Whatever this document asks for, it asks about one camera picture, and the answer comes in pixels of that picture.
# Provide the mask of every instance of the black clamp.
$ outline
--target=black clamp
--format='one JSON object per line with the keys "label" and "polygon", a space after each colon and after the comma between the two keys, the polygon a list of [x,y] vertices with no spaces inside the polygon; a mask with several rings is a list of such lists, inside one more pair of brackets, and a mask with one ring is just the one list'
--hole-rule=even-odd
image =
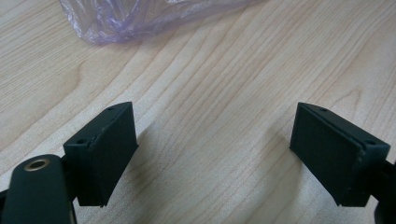
{"label": "black clamp", "polygon": [[138,148],[131,103],[113,105],[64,143],[65,155],[37,156],[0,193],[2,223],[77,223],[73,201],[107,205]]}
{"label": "black clamp", "polygon": [[326,108],[299,103],[290,149],[337,205],[364,207],[373,195],[375,222],[396,223],[396,168],[386,161],[387,143]]}

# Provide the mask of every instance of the screw hole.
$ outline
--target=screw hole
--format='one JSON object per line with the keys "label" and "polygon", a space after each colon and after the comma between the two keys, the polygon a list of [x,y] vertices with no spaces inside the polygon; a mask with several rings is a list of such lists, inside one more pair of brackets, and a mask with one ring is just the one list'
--hole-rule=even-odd
{"label": "screw hole", "polygon": [[25,169],[25,171],[28,171],[28,172],[37,171],[37,170],[43,169],[48,164],[50,164],[50,161],[48,159],[39,159],[36,161],[29,162],[24,167],[24,169]]}
{"label": "screw hole", "polygon": [[372,146],[376,145],[375,141],[372,141],[372,140],[366,140],[364,142],[369,144],[369,145],[372,145]]}
{"label": "screw hole", "polygon": [[85,139],[85,138],[78,139],[78,140],[77,140],[77,144],[84,144],[84,143],[86,143],[87,141],[88,141],[88,140]]}

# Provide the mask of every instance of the table surface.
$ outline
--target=table surface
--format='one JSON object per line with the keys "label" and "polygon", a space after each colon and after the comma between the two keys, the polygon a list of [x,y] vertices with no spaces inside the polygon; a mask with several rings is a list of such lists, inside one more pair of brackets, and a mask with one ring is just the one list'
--hole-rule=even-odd
{"label": "table surface", "polygon": [[396,145],[395,1],[268,0],[105,46],[58,1],[3,1],[0,22],[0,190],[132,101],[140,147],[79,223],[374,223],[375,199],[337,207],[289,144],[307,102]]}

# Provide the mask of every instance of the wooden table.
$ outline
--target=wooden table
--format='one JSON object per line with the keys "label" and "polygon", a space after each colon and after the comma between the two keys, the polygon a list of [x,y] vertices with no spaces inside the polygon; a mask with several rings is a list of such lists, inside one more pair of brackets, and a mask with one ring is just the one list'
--hole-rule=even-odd
{"label": "wooden table", "polygon": [[268,0],[106,46],[57,1],[0,15],[0,190],[132,101],[140,148],[107,207],[75,203],[79,223],[374,223],[375,199],[337,207],[289,144],[308,102],[396,145],[395,1]]}

